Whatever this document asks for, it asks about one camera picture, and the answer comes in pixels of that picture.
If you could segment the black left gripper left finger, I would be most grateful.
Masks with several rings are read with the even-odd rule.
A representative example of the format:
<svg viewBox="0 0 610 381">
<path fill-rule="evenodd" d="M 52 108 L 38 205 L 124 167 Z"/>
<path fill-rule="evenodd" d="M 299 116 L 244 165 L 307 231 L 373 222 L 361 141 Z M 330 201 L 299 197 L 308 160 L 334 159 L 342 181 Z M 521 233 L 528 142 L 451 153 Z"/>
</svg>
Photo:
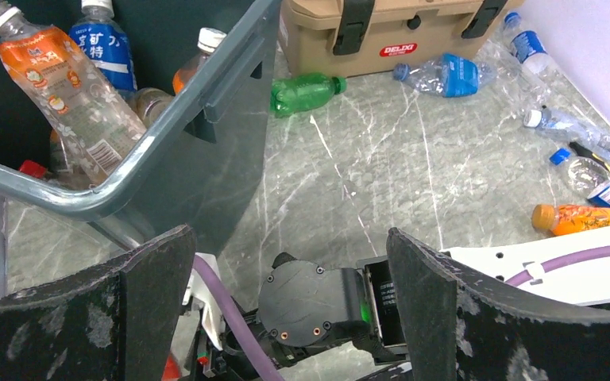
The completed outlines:
<svg viewBox="0 0 610 381">
<path fill-rule="evenodd" d="M 158 380 L 195 254 L 180 225 L 0 299 L 0 380 Z"/>
</svg>

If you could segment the clear bottle orange label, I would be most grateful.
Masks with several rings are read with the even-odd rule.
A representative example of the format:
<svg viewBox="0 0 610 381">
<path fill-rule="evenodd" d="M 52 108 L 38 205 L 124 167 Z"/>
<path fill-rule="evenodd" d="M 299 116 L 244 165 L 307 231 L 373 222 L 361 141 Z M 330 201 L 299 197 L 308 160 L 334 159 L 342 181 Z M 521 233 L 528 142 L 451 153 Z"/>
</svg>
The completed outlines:
<svg viewBox="0 0 610 381">
<path fill-rule="evenodd" d="M 94 185 L 147 129 L 105 75 L 62 29 L 28 21 L 0 1 L 0 60 L 37 105 Z"/>
</svg>

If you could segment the crushed orange label bottle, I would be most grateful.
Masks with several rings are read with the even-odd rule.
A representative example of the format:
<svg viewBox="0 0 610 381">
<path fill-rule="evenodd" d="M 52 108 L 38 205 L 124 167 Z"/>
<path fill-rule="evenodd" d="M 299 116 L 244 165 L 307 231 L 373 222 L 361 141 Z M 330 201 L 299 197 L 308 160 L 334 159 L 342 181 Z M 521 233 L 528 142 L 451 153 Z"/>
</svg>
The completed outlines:
<svg viewBox="0 0 610 381">
<path fill-rule="evenodd" d="M 187 82 L 208 61 L 226 36 L 227 34 L 219 29 L 205 27 L 199 30 L 198 53 L 179 68 L 172 78 L 172 88 L 175 94 L 183 90 Z"/>
</svg>

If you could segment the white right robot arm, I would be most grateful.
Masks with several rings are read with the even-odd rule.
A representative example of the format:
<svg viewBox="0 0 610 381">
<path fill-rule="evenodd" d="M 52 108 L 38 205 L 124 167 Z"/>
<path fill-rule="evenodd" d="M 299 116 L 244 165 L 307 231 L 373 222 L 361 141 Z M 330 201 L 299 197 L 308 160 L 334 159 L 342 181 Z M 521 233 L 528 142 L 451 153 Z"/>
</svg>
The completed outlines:
<svg viewBox="0 0 610 381">
<path fill-rule="evenodd" d="M 610 227 L 444 252 L 391 229 L 339 269 L 282 253 L 242 323 L 278 368 L 352 343 L 417 380 L 610 380 Z"/>
</svg>

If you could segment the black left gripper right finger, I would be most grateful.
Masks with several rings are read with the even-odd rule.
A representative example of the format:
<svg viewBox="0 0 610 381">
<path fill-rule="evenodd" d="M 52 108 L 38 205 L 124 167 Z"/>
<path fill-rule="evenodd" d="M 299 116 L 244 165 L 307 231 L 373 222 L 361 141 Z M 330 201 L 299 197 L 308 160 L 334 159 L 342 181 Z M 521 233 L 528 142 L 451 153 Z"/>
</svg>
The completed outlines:
<svg viewBox="0 0 610 381">
<path fill-rule="evenodd" d="M 397 228 L 386 251 L 413 380 L 610 380 L 610 310 L 522 291 Z"/>
</svg>

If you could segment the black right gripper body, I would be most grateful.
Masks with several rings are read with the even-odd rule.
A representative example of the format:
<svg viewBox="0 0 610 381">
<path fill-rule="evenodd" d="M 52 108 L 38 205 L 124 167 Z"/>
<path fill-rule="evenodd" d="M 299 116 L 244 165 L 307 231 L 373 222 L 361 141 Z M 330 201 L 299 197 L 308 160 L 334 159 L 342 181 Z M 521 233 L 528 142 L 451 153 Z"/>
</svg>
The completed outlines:
<svg viewBox="0 0 610 381">
<path fill-rule="evenodd" d="M 345 343 L 384 357 L 361 273 L 325 269 L 282 252 L 261 285 L 249 331 L 277 368 L 289 368 Z"/>
</svg>

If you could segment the large orange label bottle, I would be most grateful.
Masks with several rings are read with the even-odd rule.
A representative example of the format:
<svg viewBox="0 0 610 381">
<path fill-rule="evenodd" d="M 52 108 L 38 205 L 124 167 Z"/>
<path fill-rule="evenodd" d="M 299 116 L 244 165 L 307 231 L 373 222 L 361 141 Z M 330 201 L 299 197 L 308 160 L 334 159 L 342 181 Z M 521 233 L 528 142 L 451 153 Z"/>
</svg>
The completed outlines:
<svg viewBox="0 0 610 381">
<path fill-rule="evenodd" d="M 95 186 L 84 170 L 74 161 L 68 152 L 67 145 L 54 129 L 49 137 L 49 147 L 49 170 L 56 176 L 56 181 L 60 185 L 73 191 L 83 191 Z"/>
</svg>

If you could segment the blue label water bottle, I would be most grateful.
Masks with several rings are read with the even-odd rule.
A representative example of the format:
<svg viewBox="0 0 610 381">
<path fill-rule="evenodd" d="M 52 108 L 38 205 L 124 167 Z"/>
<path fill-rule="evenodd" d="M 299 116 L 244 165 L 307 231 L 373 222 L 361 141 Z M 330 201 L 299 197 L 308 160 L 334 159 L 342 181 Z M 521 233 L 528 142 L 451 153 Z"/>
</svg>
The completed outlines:
<svg viewBox="0 0 610 381">
<path fill-rule="evenodd" d="M 69 36 L 125 99 L 137 92 L 129 38 L 114 20 L 111 0 L 82 0 L 83 16 Z"/>
</svg>

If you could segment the small red cap bottle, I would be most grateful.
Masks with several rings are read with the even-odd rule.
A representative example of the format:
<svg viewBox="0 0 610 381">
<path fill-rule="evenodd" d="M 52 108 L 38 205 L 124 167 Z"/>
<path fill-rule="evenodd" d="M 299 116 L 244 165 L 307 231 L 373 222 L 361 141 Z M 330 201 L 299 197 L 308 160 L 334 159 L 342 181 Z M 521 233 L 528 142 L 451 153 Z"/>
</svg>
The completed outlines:
<svg viewBox="0 0 610 381">
<path fill-rule="evenodd" d="M 51 178 L 51 172 L 44 166 L 32 161 L 25 160 L 18 168 L 19 172 L 35 179 L 48 180 Z"/>
</svg>

